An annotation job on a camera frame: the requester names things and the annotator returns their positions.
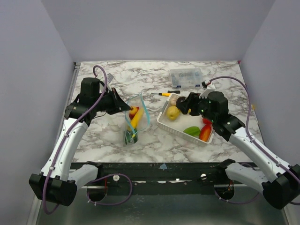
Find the red yellow toy apple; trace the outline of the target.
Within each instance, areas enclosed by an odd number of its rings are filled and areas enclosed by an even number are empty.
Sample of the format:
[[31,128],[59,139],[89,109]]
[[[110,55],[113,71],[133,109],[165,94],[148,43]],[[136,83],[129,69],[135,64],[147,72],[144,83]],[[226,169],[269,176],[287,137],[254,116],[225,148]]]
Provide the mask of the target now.
[[138,112],[139,110],[139,107],[138,106],[132,106],[131,109],[130,109],[130,112],[129,112],[129,118],[132,120],[136,113]]

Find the yellow toy banana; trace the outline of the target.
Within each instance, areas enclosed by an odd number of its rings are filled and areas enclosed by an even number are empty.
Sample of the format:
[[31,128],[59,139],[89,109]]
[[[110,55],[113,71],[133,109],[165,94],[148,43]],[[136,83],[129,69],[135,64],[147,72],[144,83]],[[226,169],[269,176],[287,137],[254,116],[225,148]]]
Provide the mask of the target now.
[[130,125],[132,126],[133,129],[136,129],[139,121],[143,117],[143,114],[144,114],[144,109],[143,108],[139,108],[139,110],[136,113],[135,117],[132,120],[130,119]]

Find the clear zip top bag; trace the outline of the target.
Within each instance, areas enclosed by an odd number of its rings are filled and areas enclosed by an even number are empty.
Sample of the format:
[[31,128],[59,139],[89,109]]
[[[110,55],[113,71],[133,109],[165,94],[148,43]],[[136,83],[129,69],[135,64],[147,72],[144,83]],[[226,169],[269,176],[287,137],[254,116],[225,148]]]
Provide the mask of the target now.
[[126,103],[130,110],[124,113],[123,142],[125,145],[132,145],[138,142],[139,134],[150,125],[150,115],[142,93],[131,97]]

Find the green toy leafy vegetable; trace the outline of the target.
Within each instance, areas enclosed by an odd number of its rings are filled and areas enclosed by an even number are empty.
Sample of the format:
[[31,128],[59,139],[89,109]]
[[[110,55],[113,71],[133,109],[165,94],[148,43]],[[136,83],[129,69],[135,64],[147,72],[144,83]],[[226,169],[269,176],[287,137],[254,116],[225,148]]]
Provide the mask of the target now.
[[124,143],[125,144],[133,144],[138,141],[138,136],[135,132],[126,130],[124,133]]

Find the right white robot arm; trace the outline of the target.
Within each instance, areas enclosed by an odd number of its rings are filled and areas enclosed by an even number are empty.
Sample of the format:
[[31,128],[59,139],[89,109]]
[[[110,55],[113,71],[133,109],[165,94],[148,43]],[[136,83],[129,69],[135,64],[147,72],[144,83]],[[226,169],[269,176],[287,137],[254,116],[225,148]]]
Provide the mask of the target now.
[[214,131],[238,147],[259,168],[257,171],[234,160],[222,162],[216,171],[218,182],[243,183],[263,195],[276,209],[283,209],[300,194],[300,166],[289,165],[250,134],[245,124],[229,113],[228,100],[222,92],[212,91],[207,97],[191,92],[180,97],[176,106],[183,114],[201,115],[212,123]]

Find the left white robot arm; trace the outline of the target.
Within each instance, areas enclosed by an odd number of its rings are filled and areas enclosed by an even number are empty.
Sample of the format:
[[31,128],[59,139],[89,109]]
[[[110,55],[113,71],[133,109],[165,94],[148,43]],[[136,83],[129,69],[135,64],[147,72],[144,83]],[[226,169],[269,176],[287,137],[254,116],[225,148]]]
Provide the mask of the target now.
[[83,135],[98,112],[109,115],[130,110],[115,88],[109,88],[107,81],[84,78],[75,101],[67,106],[63,128],[51,156],[39,174],[32,174],[29,185],[36,197],[43,202],[69,206],[78,189],[91,182],[103,182],[101,163],[88,161],[74,173],[70,173],[75,151]]

